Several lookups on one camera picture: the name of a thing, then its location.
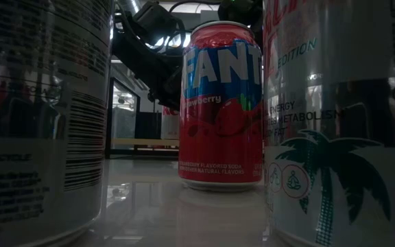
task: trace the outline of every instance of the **palm tree graphic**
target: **palm tree graphic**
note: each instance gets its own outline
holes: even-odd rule
[[[305,138],[293,138],[281,143],[293,148],[279,154],[276,159],[303,164],[310,177],[311,188],[318,171],[321,171],[322,199],[316,229],[316,243],[331,246],[333,232],[333,189],[331,171],[334,171],[346,192],[348,217],[353,223],[362,207],[364,189],[382,206],[385,217],[390,220],[390,198],[385,183],[376,169],[364,158],[353,154],[359,148],[380,146],[375,141],[345,138],[328,140],[323,134],[312,130],[300,130]],[[300,199],[301,209],[307,213],[309,195]]]

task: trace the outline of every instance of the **can lid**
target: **can lid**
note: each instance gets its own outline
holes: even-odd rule
[[[248,30],[249,33],[252,35],[252,37],[254,37],[254,33],[252,33],[252,30],[249,27],[247,27],[246,25],[244,25],[242,23],[237,23],[237,22],[234,22],[234,21],[212,21],[212,22],[209,22],[209,23],[202,24],[199,27],[195,28],[191,32],[190,36],[192,36],[196,31],[198,31],[198,30],[200,30],[200,29],[202,29],[204,27],[209,27],[209,26],[212,26],[212,25],[236,25],[236,26],[239,26],[239,27],[242,27],[242,28]]]

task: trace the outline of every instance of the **white can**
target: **white can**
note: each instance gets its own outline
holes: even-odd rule
[[[161,139],[179,139],[179,112],[163,106]]]
[[[395,246],[395,0],[265,0],[265,180],[290,246]]]
[[[0,1],[0,246],[99,214],[113,2]]]

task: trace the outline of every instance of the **aluminum can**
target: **aluminum can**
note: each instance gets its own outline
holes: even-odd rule
[[[99,214],[113,2],[0,1],[0,246]]]
[[[261,51],[244,25],[201,25],[184,52],[179,175],[195,189],[244,190],[261,179]]]
[[[395,246],[395,0],[264,6],[274,232],[289,246]]]
[[[179,139],[179,112],[165,106],[161,116],[161,139]]]

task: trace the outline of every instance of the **barcode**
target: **barcode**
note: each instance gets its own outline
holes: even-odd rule
[[[65,191],[91,187],[101,182],[105,112],[104,101],[85,93],[72,93]]]

